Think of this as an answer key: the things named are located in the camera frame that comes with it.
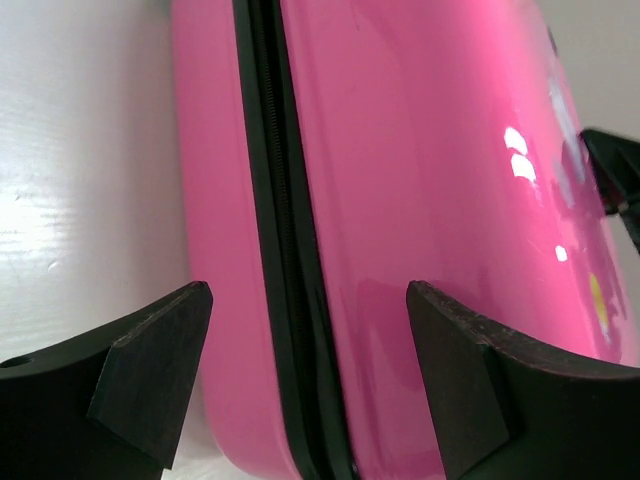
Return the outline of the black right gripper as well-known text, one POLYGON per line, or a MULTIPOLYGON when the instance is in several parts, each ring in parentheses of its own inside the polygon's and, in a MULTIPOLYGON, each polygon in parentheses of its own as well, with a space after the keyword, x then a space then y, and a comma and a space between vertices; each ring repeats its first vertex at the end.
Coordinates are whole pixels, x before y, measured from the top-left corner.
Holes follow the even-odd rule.
POLYGON ((639 250, 639 141, 594 128, 582 131, 582 141, 606 215, 620 217, 639 250))

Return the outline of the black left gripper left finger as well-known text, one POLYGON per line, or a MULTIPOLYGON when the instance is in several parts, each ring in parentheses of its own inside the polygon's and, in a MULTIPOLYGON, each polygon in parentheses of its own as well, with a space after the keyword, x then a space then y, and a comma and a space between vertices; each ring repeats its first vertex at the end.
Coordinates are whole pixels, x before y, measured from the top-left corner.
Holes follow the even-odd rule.
POLYGON ((173 466, 213 298, 192 282, 1 364, 4 479, 159 479, 173 466))

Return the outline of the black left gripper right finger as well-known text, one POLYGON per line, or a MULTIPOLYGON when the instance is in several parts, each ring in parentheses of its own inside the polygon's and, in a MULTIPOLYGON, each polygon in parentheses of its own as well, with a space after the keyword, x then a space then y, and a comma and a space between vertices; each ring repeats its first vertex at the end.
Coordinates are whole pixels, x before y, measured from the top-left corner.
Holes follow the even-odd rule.
POLYGON ((406 305, 449 479, 635 479, 639 371, 478 314, 424 281, 406 305))

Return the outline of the pink hard-shell suitcase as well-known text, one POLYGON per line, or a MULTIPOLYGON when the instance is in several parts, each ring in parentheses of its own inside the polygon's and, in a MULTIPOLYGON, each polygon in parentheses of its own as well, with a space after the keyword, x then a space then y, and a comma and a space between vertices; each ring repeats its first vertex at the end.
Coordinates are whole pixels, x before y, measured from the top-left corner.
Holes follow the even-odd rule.
POLYGON ((175 1, 191 271, 221 452, 264 479, 449 479, 424 281, 639 371, 570 88, 533 1, 175 1))

